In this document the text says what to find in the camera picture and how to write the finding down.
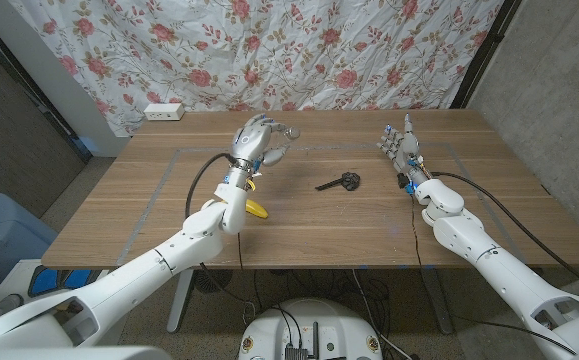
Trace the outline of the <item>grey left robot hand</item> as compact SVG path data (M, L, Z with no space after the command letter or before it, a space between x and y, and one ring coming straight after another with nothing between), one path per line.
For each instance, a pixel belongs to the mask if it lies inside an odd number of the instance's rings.
M270 141L273 133L279 133L285 141L271 147ZM261 166L270 167L277 164L288 151L290 144L299 137L298 128L276 122L264 113L258 114L236 131L231 156L241 168L254 174Z

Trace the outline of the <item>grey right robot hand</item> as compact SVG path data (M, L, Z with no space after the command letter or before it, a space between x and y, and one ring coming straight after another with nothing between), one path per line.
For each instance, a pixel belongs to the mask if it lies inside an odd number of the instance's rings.
M403 132L387 125L376 146L392 161L397 172L398 186L407 193L413 194L420 184L431 178L424 167L409 114L405 115Z

